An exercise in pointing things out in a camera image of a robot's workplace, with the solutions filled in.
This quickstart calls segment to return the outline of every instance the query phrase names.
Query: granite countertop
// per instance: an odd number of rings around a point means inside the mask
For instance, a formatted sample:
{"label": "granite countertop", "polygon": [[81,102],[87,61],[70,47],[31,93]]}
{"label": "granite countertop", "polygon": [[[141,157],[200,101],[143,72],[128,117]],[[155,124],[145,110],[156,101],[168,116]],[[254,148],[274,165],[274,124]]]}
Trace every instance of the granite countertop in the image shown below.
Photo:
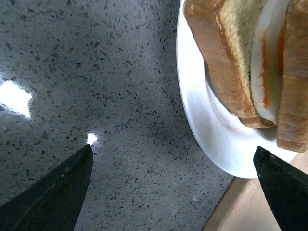
{"label": "granite countertop", "polygon": [[232,176],[203,153],[185,116],[179,4],[0,1],[0,85],[26,92],[7,92],[15,102],[31,96],[26,113],[0,104],[0,204],[92,134],[93,171],[76,231],[202,229]]}

